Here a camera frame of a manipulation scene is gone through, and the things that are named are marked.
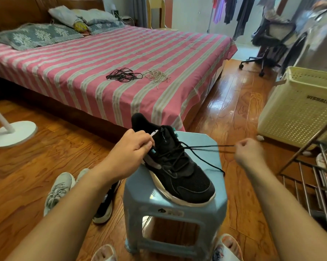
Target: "person's left arm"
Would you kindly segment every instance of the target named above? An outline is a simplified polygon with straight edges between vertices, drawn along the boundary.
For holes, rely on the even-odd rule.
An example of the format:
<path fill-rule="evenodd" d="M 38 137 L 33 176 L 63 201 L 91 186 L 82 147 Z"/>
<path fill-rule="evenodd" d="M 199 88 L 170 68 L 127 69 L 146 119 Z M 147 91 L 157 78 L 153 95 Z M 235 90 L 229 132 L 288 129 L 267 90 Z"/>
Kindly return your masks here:
<path fill-rule="evenodd" d="M 76 260 L 91 220 L 109 188 L 139 167 L 153 143 L 144 131 L 128 130 L 109 155 L 78 181 L 6 261 Z"/>

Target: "bed frame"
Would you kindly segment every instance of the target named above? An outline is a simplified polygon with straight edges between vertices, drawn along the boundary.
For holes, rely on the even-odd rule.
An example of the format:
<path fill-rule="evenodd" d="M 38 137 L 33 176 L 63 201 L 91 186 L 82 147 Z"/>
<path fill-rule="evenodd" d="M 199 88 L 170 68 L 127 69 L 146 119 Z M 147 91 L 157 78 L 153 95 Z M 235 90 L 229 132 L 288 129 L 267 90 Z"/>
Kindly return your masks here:
<path fill-rule="evenodd" d="M 70 9 L 104 10 L 103 0 L 0 0 L 0 31 L 15 29 L 25 23 L 48 23 L 51 17 L 48 9 L 65 5 Z M 199 103 L 194 105 L 183 121 L 187 130 L 211 91 L 222 68 L 212 78 L 208 88 L 203 92 Z M 41 95 L 20 85 L 0 78 L 0 98 L 9 98 L 14 101 L 25 101 L 56 115 L 78 127 L 92 132 L 102 138 L 118 141 L 126 131 L 125 128 L 109 121 L 91 116 L 81 110 L 66 106 L 53 98 Z"/>

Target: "white round fan base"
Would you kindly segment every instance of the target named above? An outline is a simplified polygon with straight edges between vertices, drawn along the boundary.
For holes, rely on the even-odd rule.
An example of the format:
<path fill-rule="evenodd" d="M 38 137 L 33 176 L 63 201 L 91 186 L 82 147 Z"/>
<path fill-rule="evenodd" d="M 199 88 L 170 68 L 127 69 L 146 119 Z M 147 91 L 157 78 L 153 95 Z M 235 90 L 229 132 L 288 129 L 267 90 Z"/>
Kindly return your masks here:
<path fill-rule="evenodd" d="M 19 145 L 34 136 L 38 129 L 35 123 L 30 121 L 11 123 L 11 126 L 15 129 L 13 133 L 9 133 L 4 127 L 0 128 L 0 148 Z"/>

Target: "black shoelace bundle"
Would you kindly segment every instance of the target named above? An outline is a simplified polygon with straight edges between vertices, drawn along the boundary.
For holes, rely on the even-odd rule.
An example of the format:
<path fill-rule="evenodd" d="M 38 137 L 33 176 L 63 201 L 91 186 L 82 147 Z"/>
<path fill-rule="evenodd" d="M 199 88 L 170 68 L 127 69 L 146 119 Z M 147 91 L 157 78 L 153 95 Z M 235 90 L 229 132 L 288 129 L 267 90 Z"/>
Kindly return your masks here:
<path fill-rule="evenodd" d="M 114 70 L 112 73 L 106 76 L 107 80 L 117 80 L 119 82 L 130 82 L 132 80 L 139 80 L 143 78 L 141 73 L 133 73 L 133 70 L 129 68 L 122 68 L 120 70 Z"/>
<path fill-rule="evenodd" d="M 167 161 L 173 161 L 173 168 L 175 171 L 179 171 L 180 169 L 182 169 L 183 167 L 185 167 L 188 163 L 189 163 L 189 158 L 183 156 L 185 149 L 189 149 L 191 150 L 191 152 L 201 161 L 205 162 L 206 164 L 210 165 L 211 167 L 214 167 L 218 170 L 220 170 L 223 173 L 223 176 L 225 177 L 225 171 L 223 171 L 221 168 L 218 168 L 210 163 L 208 163 L 207 161 L 205 161 L 204 159 L 200 158 L 193 150 L 205 150 L 205 151 L 212 151 L 212 150 L 208 150 L 208 149 L 201 149 L 201 148 L 210 148 L 210 147 L 230 147 L 230 146 L 234 146 L 234 145 L 201 145 L 201 146 L 188 146 L 187 144 L 185 144 L 184 142 L 179 141 L 179 146 L 172 149 L 171 151 L 168 151 L 164 154 L 160 154 L 159 157 L 163 157 L 163 156 L 167 156 L 167 155 L 171 155 L 170 158 L 167 159 Z M 180 159 L 185 159 L 186 162 L 183 163 L 180 167 L 175 168 L 174 166 L 176 165 L 177 161 Z"/>

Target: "plastic basket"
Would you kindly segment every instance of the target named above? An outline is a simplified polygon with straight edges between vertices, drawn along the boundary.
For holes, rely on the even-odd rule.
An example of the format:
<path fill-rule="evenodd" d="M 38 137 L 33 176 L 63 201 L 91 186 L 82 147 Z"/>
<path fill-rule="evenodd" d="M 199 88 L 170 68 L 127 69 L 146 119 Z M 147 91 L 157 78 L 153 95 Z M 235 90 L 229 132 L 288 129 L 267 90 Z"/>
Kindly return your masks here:
<path fill-rule="evenodd" d="M 258 133 L 302 147 L 327 123 L 327 72 L 288 67 L 282 80 L 259 116 Z"/>

